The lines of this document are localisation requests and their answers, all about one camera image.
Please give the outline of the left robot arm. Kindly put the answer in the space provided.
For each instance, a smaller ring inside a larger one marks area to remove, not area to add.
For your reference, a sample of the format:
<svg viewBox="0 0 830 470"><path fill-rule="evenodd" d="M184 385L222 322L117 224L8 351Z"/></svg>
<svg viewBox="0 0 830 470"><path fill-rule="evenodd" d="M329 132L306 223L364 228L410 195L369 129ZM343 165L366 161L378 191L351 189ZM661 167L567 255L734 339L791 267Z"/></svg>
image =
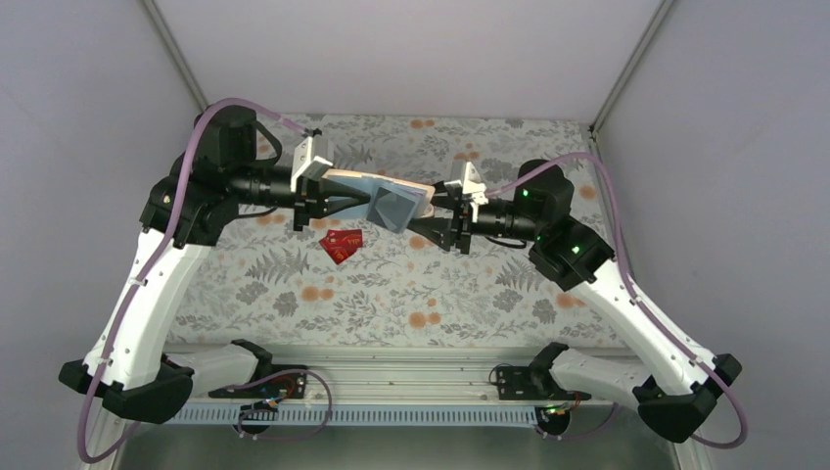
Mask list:
<svg viewBox="0 0 830 470"><path fill-rule="evenodd" d="M261 113L261 106L241 99L210 106L171 173L153 187L132 268L105 330L85 357L59 374L86 403L99 400L118 417L161 424L194 396L271 380L271 354L247 340L208 352L163 352L191 280L241 206L289 209L296 227L304 227L370 201L368 191L329 179L331 152L315 130L301 131L290 165L260 161Z"/></svg>

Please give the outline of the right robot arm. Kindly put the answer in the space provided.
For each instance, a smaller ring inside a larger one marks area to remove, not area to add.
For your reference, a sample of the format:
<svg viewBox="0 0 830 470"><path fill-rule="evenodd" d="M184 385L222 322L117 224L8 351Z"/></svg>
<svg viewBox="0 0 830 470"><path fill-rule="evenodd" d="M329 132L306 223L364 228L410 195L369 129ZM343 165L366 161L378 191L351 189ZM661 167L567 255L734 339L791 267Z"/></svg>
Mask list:
<svg viewBox="0 0 830 470"><path fill-rule="evenodd" d="M598 313L638 357L637 364L624 365L553 342L527 366L498 366L502 399L553 402L540 413L541 435L565 436L567 400L600 399L635 411L651 431L680 444L697 439L718 401L732 398L741 363L685 334L634 283L624 256L572 216L575 187L558 164L524 163L508 185L511 200L487 189L467 162L435 189L433 204L451 217L415 218L411 231L462 254L476 236L527 248L541 276Z"/></svg>

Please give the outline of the red credit card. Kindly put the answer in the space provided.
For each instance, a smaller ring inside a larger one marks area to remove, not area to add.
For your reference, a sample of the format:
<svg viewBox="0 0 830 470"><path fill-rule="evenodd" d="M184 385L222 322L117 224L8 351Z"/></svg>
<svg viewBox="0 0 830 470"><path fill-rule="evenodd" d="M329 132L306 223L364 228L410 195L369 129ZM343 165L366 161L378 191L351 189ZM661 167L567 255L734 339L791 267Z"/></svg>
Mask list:
<svg viewBox="0 0 830 470"><path fill-rule="evenodd" d="M357 251L358 248L355 247L335 246L326 248L326 253L336 265L342 264L347 259L352 257Z"/></svg>
<svg viewBox="0 0 830 470"><path fill-rule="evenodd" d="M328 230L319 243L326 250L343 249L353 253L363 247L363 232L360 229Z"/></svg>

